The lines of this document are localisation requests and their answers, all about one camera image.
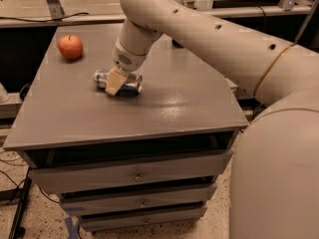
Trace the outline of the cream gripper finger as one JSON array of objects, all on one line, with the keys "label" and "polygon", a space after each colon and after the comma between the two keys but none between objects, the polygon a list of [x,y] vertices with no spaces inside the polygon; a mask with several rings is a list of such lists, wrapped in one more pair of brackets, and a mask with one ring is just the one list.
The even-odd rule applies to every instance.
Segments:
[{"label": "cream gripper finger", "polygon": [[129,74],[122,68],[113,67],[110,69],[109,78],[107,81],[106,92],[114,96],[127,81]]}]

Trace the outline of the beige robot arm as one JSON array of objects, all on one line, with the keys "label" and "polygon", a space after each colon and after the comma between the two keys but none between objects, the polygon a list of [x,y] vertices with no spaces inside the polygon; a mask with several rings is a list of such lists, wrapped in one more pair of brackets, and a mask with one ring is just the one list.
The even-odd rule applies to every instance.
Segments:
[{"label": "beige robot arm", "polygon": [[229,239],[319,239],[319,54],[175,0],[120,3],[108,94],[167,34],[266,107],[233,158]]}]

